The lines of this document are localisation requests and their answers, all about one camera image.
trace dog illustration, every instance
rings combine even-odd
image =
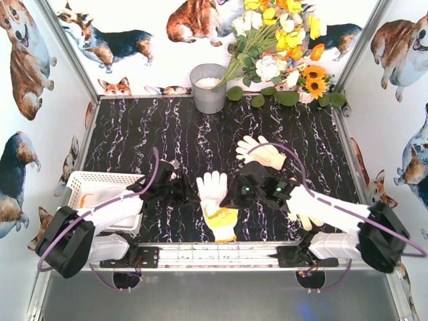
[[[403,151],[403,168],[394,178],[398,186],[407,184],[410,190],[428,209],[428,104],[425,106],[425,123],[409,140]]]
[[[352,146],[355,150],[356,157],[358,159],[358,164],[360,165],[362,175],[364,177],[364,182],[367,186],[369,205],[374,205],[377,201],[381,201],[382,203],[387,204],[391,209],[393,209],[398,205],[398,202],[390,198],[385,193],[385,188],[383,186],[383,183],[385,181],[385,171],[381,170],[373,181],[370,180],[366,167],[364,165],[364,160],[362,158],[360,147],[356,143],[355,139],[351,138],[351,141]]]
[[[381,80],[387,89],[388,80],[397,86],[395,98],[403,100],[403,90],[428,70],[428,14],[418,22],[396,20],[385,23],[373,37],[371,51],[374,62],[384,69]]]
[[[310,30],[309,16],[316,10],[316,5],[303,5],[301,16],[304,22],[304,29]],[[353,24],[345,23],[343,25],[328,25],[327,34],[321,35],[315,40],[310,39],[310,34],[306,33],[303,40],[302,49],[304,50],[304,58],[309,58],[312,49],[316,45],[323,43],[326,47],[325,50],[336,48],[339,51],[339,56],[333,59],[333,62],[341,60],[348,52],[350,52],[357,43],[362,28]]]
[[[168,86],[166,88],[155,86],[144,86],[144,89],[150,95],[189,95],[192,94],[192,88],[184,88],[180,86]]]
[[[21,1],[0,1],[0,16],[0,27],[12,44],[13,98],[20,113],[33,120],[41,108],[43,89],[54,89],[54,81],[48,78],[50,66],[55,66],[57,60],[49,56],[43,36]]]
[[[47,226],[51,223],[51,220],[54,218],[50,215],[43,207],[39,206],[39,217],[40,217],[40,230],[39,233],[28,243],[27,248],[31,251],[35,250],[37,243],[39,243],[41,237],[45,233]]]
[[[73,136],[72,145],[70,147],[70,151],[66,159],[64,160],[64,164],[62,165],[62,175],[60,180],[58,181],[53,195],[56,197],[62,196],[64,194],[64,190],[66,188],[68,179],[72,172],[74,172],[74,166],[76,165],[76,160],[79,154],[79,142],[76,136]]]
[[[0,238],[5,237],[13,227],[27,228],[29,219],[22,211],[26,165],[41,164],[33,144],[23,132],[16,132],[6,142],[0,158]]]
[[[150,41],[153,35],[141,30],[102,32],[92,25],[94,20],[88,14],[75,13],[67,2],[66,8],[57,12],[63,29],[76,42],[80,52],[87,58],[106,68],[110,74],[112,64],[137,53],[146,59],[146,66],[153,60]]]
[[[167,35],[173,42],[193,43],[208,38],[211,45],[223,43],[219,37],[232,32],[232,21],[243,14],[243,0],[187,0],[167,23]]]
[[[129,88],[129,81],[127,77],[123,77],[118,84],[109,84],[104,80],[98,79],[98,83],[104,89],[104,95],[106,96],[125,96],[132,95],[131,88]]]
[[[397,271],[399,272],[400,281],[405,290],[407,301],[409,302],[409,305],[410,305],[410,310],[412,311],[413,321],[421,321],[421,319],[417,314],[415,304],[413,303],[411,283],[410,283],[410,279],[409,279],[409,275],[407,273],[406,267],[404,266],[403,263],[399,262],[397,264]]]

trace corgi wallpaper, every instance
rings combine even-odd
[[[190,71],[199,64],[229,62],[231,22],[243,14],[243,0],[50,0],[99,95],[190,94]],[[338,79],[377,0],[313,0],[325,17],[327,35],[310,41],[305,56],[322,41],[316,62]],[[243,86],[241,80],[230,86]],[[267,84],[252,84],[256,92]]]
[[[346,118],[369,201],[387,203],[428,250],[428,14],[394,0],[346,84]],[[428,320],[426,259],[403,258],[413,321]]]
[[[0,0],[0,278],[2,320],[24,320],[34,249],[61,203],[90,96],[35,1]]]

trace floor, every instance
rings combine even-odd
[[[309,186],[344,201],[357,202],[336,124],[330,111],[313,105],[281,107],[267,100],[252,108],[251,97],[229,102],[218,114],[195,109],[192,97],[102,100],[84,161],[84,171],[147,174],[154,163],[151,148],[163,159],[177,159],[196,190],[196,177],[207,171],[239,171],[235,149],[249,134],[291,147],[304,162]],[[275,175],[300,178],[296,163]],[[235,233],[238,241],[299,239],[301,226],[285,213],[255,204],[240,211]],[[324,226],[321,230],[334,232]],[[144,214],[140,242],[214,241],[199,206],[189,209],[156,208]]]

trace white wall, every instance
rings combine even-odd
[[[56,11],[62,10],[66,4],[64,0],[50,0]],[[120,32],[139,29],[154,35],[154,59],[151,66],[144,66],[142,55],[126,58],[113,64],[113,72],[106,74],[100,69],[98,63],[86,58],[77,48],[76,43],[70,39],[82,65],[89,74],[94,87],[99,94],[104,94],[98,84],[100,78],[111,84],[117,84],[126,76],[130,82],[130,89],[134,95],[148,94],[144,90],[149,86],[184,86],[190,87],[190,71],[199,64],[216,63],[227,66],[229,54],[227,44],[234,42],[233,34],[221,38],[223,45],[213,47],[207,38],[198,39],[195,43],[173,43],[169,41],[165,28],[167,21],[184,0],[133,1],[122,0],[120,5],[105,5],[105,1],[69,0],[75,13],[89,13],[94,18],[92,25],[103,32]],[[364,27],[377,0],[341,1],[341,0],[315,0],[317,13],[326,19],[328,25],[354,23]],[[319,64],[326,68],[328,73],[334,74],[338,79],[350,53],[339,62],[332,62],[338,56],[338,51],[326,51],[318,62],[305,62]],[[230,82],[229,86],[244,87],[241,80]],[[264,83],[252,84],[250,90],[259,90],[266,87]]]
[[[406,0],[394,0],[379,27],[397,19],[416,22],[426,14],[425,0],[412,1],[411,5]],[[422,127],[426,118],[428,73],[404,89],[400,103],[395,98],[396,86],[389,82],[386,90],[381,88],[384,70],[374,62],[368,45],[345,88],[352,107],[352,116],[347,119],[347,125],[351,136],[359,144],[370,178],[375,179],[381,169],[385,170],[385,191],[398,202],[395,213],[409,230],[412,240],[428,250],[428,241],[421,234],[421,229],[428,231],[427,209],[408,185],[397,186],[393,180],[399,177],[397,168],[403,168],[402,154],[406,144]],[[428,278],[425,276],[428,259],[403,258],[403,263],[410,276],[419,317],[428,320]]]
[[[61,177],[62,165],[69,152],[73,135],[79,143],[84,135],[84,117],[90,101],[69,61],[52,35],[33,1],[24,1],[43,35],[49,54],[58,59],[51,68],[49,79],[55,82],[53,91],[44,90],[43,105],[34,120],[23,117],[12,96],[10,60],[11,42],[0,29],[1,120],[0,156],[5,143],[17,131],[22,131],[33,143],[41,163],[37,168],[26,166],[23,212],[29,217],[29,226],[16,232],[13,228],[0,239],[0,288],[3,289],[0,311],[2,320],[24,320],[35,281],[38,256],[27,245],[40,228],[38,207],[51,215],[61,199],[54,197],[54,188]]]

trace gray floor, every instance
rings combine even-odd
[[[331,285],[343,272],[328,272]],[[100,274],[111,280],[111,272]],[[52,274],[44,321],[393,321],[398,320],[384,274],[351,271],[335,290],[308,294],[294,272],[146,272],[131,294],[105,288],[80,272]]]

